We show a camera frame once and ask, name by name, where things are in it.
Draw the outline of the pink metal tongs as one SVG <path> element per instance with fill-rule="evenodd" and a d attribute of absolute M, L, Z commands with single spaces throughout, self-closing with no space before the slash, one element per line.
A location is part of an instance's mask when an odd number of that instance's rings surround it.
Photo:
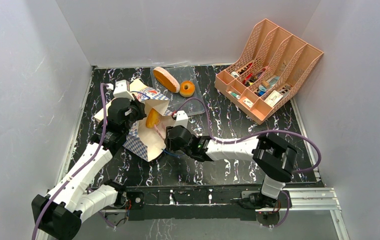
<path fill-rule="evenodd" d="M 166 126 L 163 123 L 159 123 L 158 125 L 154 125 L 153 128 L 159 137 L 164 141 L 166 139 Z"/>

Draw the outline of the round orange fake bun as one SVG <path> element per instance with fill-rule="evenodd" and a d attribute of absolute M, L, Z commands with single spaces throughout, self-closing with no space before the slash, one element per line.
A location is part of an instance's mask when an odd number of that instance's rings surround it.
<path fill-rule="evenodd" d="M 157 127 L 161 122 L 162 115 L 154 108 L 152 108 L 147 115 L 145 126 L 148 129 Z"/>

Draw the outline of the orange fake donut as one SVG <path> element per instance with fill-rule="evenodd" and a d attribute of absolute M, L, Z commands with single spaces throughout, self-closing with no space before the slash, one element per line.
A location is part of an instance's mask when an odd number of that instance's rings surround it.
<path fill-rule="evenodd" d="M 185 97 L 185 98 L 192 97 L 194 92 L 195 92 L 195 85 L 191 81 L 189 80 L 183 81 L 180 84 L 179 93 L 182 97 Z"/>

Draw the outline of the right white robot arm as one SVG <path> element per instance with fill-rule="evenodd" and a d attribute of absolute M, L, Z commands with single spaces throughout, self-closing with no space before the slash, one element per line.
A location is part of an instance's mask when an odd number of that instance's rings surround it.
<path fill-rule="evenodd" d="M 166 149 L 182 151 L 199 162 L 218 160 L 253 161 L 265 173 L 259 196 L 260 203 L 272 207 L 279 194 L 293 177 L 297 150 L 275 133 L 237 139 L 214 140 L 210 136 L 195 136 L 181 126 L 167 127 Z"/>

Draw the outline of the brown checkered paper bag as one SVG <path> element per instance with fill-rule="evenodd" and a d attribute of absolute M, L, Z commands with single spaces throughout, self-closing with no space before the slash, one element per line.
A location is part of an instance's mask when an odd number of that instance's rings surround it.
<path fill-rule="evenodd" d="M 160 123 L 166 127 L 173 125 L 173 113 L 168 109 L 169 98 L 154 88 L 146 86 L 138 79 L 129 83 L 129 88 L 134 97 L 145 104 L 147 115 L 154 108 L 162 115 Z M 109 149 L 115 154 L 120 148 L 125 148 L 148 162 L 162 154 L 165 149 L 164 140 L 159 137 L 155 129 L 145 126 L 147 117 L 135 122 L 129 132 L 113 132 L 106 128 L 106 133 L 102 134 L 103 122 L 107 121 L 107 109 L 110 107 L 111 101 L 107 103 L 105 109 L 101 109 L 94 116 L 98 121 L 98 126 L 90 141 L 98 143 L 104 136 L 104 149 Z"/>

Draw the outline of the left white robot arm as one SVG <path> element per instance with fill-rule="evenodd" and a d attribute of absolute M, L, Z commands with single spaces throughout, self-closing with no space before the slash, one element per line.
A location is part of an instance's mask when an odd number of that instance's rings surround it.
<path fill-rule="evenodd" d="M 103 107 L 103 119 L 74 167 L 46 195 L 38 194 L 32 200 L 33 240 L 38 230 L 58 240 L 71 240 L 81 224 L 103 208 L 125 206 L 125 188 L 112 180 L 89 194 L 85 192 L 95 175 L 126 142 L 132 125 L 146 117 L 144 108 L 137 98 L 123 97 Z"/>

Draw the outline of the pink sugared bread slice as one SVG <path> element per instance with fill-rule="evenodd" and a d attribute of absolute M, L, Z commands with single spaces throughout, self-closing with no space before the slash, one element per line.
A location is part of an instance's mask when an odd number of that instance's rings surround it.
<path fill-rule="evenodd" d="M 180 90 L 180 83 L 172 76 L 166 69 L 162 67 L 155 67 L 153 69 L 154 77 L 172 93 L 178 93 Z"/>

